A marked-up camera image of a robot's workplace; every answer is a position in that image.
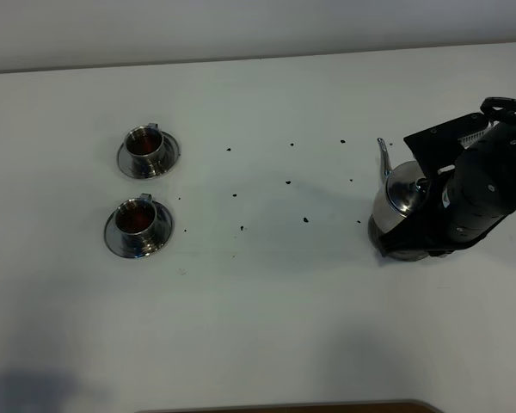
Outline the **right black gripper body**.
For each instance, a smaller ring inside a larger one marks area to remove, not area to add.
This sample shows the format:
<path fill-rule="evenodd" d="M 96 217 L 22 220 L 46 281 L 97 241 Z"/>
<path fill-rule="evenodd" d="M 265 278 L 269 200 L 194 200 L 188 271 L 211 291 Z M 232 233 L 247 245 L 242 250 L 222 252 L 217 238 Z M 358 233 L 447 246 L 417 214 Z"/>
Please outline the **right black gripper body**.
<path fill-rule="evenodd" d="M 499 121 L 468 149 L 458 142 L 488 123 L 467 114 L 404 140 L 429 182 L 428 251 L 467 249 L 516 211 L 516 120 Z"/>

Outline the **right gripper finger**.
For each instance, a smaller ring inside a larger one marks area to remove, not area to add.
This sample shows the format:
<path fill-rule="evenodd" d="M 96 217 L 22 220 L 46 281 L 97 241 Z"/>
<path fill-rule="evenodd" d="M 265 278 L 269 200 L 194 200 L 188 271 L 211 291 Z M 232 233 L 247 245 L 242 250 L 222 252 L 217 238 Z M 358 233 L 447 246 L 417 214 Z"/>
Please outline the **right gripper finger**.
<path fill-rule="evenodd" d="M 429 257 L 427 219 L 433 208 L 423 206 L 409 216 L 391 206 L 376 207 L 376 247 L 382 257 Z"/>

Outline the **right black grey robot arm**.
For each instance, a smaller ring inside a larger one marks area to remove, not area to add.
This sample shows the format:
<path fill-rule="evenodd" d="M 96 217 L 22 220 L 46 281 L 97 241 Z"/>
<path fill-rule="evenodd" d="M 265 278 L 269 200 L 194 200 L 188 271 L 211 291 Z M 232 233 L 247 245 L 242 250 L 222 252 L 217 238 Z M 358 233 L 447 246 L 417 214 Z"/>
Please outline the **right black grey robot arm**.
<path fill-rule="evenodd" d="M 516 99 L 411 134 L 414 158 L 396 167 L 378 139 L 380 177 L 368 222 L 381 256 L 414 262 L 483 240 L 516 212 Z"/>

